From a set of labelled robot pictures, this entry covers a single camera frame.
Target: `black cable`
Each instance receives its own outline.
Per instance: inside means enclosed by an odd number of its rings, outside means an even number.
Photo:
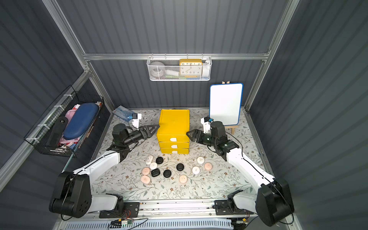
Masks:
[[[249,221],[249,223],[247,223],[247,225],[245,226],[245,228],[248,228],[249,224],[250,224],[253,220],[255,220],[257,217],[259,217],[259,216],[256,216],[254,219],[252,219],[251,221]]]
[[[226,132],[226,133],[229,134],[230,136],[232,136],[233,138],[235,138],[235,140],[237,140],[239,142],[239,144],[241,145],[241,156],[243,156],[243,145],[241,144],[241,142],[236,137],[234,137],[233,135],[231,135],[230,133],[228,133],[228,132]]]
[[[146,141],[146,139],[144,139],[140,144],[138,144],[139,142],[137,142],[136,144],[135,144],[135,146],[133,147],[133,148],[128,148],[128,149],[130,149],[131,151],[134,149],[134,148],[136,148],[136,147],[138,147],[138,146],[140,146],[143,142],[145,142]],[[106,155],[102,155],[102,156],[100,156],[100,158],[98,158],[98,160],[99,159],[102,159],[102,157],[103,156],[108,156],[108,155],[110,155],[110,154],[113,154],[113,153],[116,153],[116,152],[121,152],[121,151],[124,151],[124,150],[127,150],[127,149],[121,149],[121,150],[117,150],[117,151],[115,151],[115,152],[112,152],[112,153],[109,153],[109,154],[106,154]],[[92,161],[92,162],[90,162],[84,169],[86,169],[86,168],[88,168],[90,165],[92,165],[93,163],[95,163],[94,161]]]
[[[282,221],[279,221],[279,222],[282,223],[282,224],[293,224],[294,223],[294,214],[291,214],[291,216],[293,217],[293,220],[291,221],[291,223],[284,223]]]
[[[127,230],[131,230],[131,229],[133,229],[133,228],[136,228],[136,227],[138,227],[138,226],[140,226],[140,225],[144,224],[145,222],[147,222],[147,221],[148,221],[148,218],[134,219],[134,220],[132,220],[132,221],[136,221],[136,220],[145,220],[145,221],[143,221],[142,223],[138,224],[137,226],[134,226],[134,227],[132,227],[132,228],[130,228],[130,229],[127,229]],[[120,223],[120,224],[117,224],[118,222],[120,222],[120,221],[119,221],[119,220],[113,220],[113,221],[111,221],[111,223],[108,225],[108,228],[109,228],[109,226],[110,226],[110,225],[112,225],[112,226],[116,226],[116,227],[121,227],[121,226],[122,226],[122,224],[121,224],[121,223]]]
[[[244,156],[243,156],[243,145],[241,144],[241,142],[236,138],[236,137],[234,137],[233,135],[231,135],[233,138],[235,138],[239,143],[240,143],[240,145],[241,145],[241,157],[243,158],[243,160],[245,160],[246,162],[248,162],[248,164],[250,164],[253,168],[254,168],[254,170],[256,170],[264,179],[266,179],[275,189],[276,189],[276,191],[280,194],[280,196],[282,197],[282,199],[285,201],[285,204],[287,205],[287,206],[289,206],[289,208],[290,208],[290,210],[291,210],[291,206],[289,205],[289,203],[286,201],[286,199],[284,198],[284,196],[280,193],[280,191],[276,188],[276,186],[274,185],[274,184],[272,184],[271,183],[271,181],[269,181],[265,176],[263,176],[263,174],[262,173],[260,173],[249,161],[247,161],[245,158],[244,158]],[[292,224],[292,223],[294,223],[294,215],[293,215],[293,213],[291,213],[291,215],[292,215],[292,217],[293,217],[293,220],[292,220],[292,222],[291,223],[284,223],[284,222],[281,222],[281,221],[279,221],[280,223],[282,223],[282,224]]]
[[[109,212],[110,214],[114,215],[115,217],[117,217],[117,218],[119,218],[119,219],[124,219],[124,220],[126,220],[126,219],[128,218],[128,217],[126,217],[126,218],[124,218],[124,217],[123,217],[123,215],[127,213],[127,211],[126,211],[126,210],[124,210],[124,213],[123,213],[121,216],[118,216],[118,215],[116,215],[115,213],[110,212],[109,210],[106,210],[106,212]]]
[[[74,177],[71,179],[71,181],[70,181],[70,183],[69,183],[69,186],[68,186],[68,189],[67,189],[67,192],[66,192],[66,194],[65,194],[65,197],[64,197],[63,203],[61,204],[61,206],[63,206],[63,205],[64,205],[65,199],[66,199],[66,198],[67,198],[67,196],[68,196],[68,192],[69,192],[70,186],[71,186],[71,184],[73,183],[73,180],[74,180],[75,178],[76,178],[76,176],[74,176]],[[70,218],[68,218],[68,219],[64,219],[62,214],[60,214],[60,217],[61,217],[61,219],[62,219],[63,221],[67,221],[67,220],[70,220],[70,219],[72,218],[72,216],[71,216],[71,217],[70,217]]]
[[[210,148],[209,148],[209,146],[207,146],[207,148],[211,151],[211,152],[214,152],[214,153],[216,153],[216,151],[213,151],[213,150],[211,150]]]
[[[72,216],[71,216],[71,217],[69,217],[68,219],[66,219],[66,220],[65,220],[65,219],[63,218],[63,215],[62,215],[62,214],[60,214],[60,216],[61,216],[61,219],[62,219],[63,221],[67,221],[67,220],[70,220],[70,219],[72,218]]]
[[[134,227],[132,227],[132,228],[130,228],[130,229],[127,229],[127,230],[131,230],[131,229],[133,229],[133,228],[136,228],[136,227],[138,227],[138,226],[140,226],[140,225],[142,225],[142,224],[146,223],[146,222],[147,222],[147,220],[148,220],[148,218],[135,219],[135,220],[145,220],[145,221],[143,221],[142,223],[138,224],[137,226],[134,226]]]

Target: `white wire basket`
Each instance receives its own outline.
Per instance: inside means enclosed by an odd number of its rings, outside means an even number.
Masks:
[[[149,56],[147,68],[151,81],[209,81],[211,76],[211,57],[202,58],[202,65],[179,66],[182,58],[162,58]]]

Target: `table surface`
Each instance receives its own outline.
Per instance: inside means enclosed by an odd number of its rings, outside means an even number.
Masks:
[[[140,126],[158,124],[161,110],[134,110],[142,113]],[[200,119],[209,114],[208,109],[190,110],[190,130],[202,129]],[[114,115],[107,134],[103,140],[98,156],[100,156],[112,143],[112,129],[116,124],[127,124],[123,119]],[[244,111],[240,113],[239,128],[235,129],[235,137],[243,144],[244,153],[261,168],[262,160],[257,151],[250,129],[248,127]],[[145,160],[148,155],[153,155],[154,160],[162,156],[164,162],[159,164],[161,174],[152,177],[147,185],[141,182],[142,169],[146,167]],[[206,171],[204,164],[197,163],[197,157],[203,156],[205,163],[210,162],[213,169]],[[177,171],[176,165],[182,163],[183,171]],[[192,173],[192,168],[198,166],[201,172],[198,175]],[[164,178],[163,171],[171,170],[171,177]],[[185,184],[179,182],[181,175],[186,175],[188,181]],[[149,199],[200,199],[200,198],[225,198],[235,190],[245,190],[255,194],[252,186],[243,175],[224,161],[222,157],[208,150],[207,146],[190,142],[189,154],[162,154],[157,141],[157,136],[147,139],[142,145],[130,152],[121,163],[111,167],[103,173],[93,184],[92,194],[119,194],[124,200],[149,200]]]

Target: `blue whiteboard frame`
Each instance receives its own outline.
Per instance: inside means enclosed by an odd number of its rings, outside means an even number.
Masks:
[[[213,85],[231,85],[231,84],[241,84],[241,98],[240,98],[240,104],[239,104],[238,122],[236,124],[231,124],[231,125],[237,125],[237,124],[239,124],[239,120],[240,120],[240,110],[241,110],[241,103],[242,103],[242,100],[243,100],[244,84],[243,83],[228,83],[228,84],[213,84]],[[211,85],[209,87],[209,117],[211,117],[211,87],[213,85]]]

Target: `whiteboard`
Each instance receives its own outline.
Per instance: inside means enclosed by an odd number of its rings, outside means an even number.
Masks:
[[[239,123],[242,83],[211,85],[209,88],[209,117],[223,125]]]

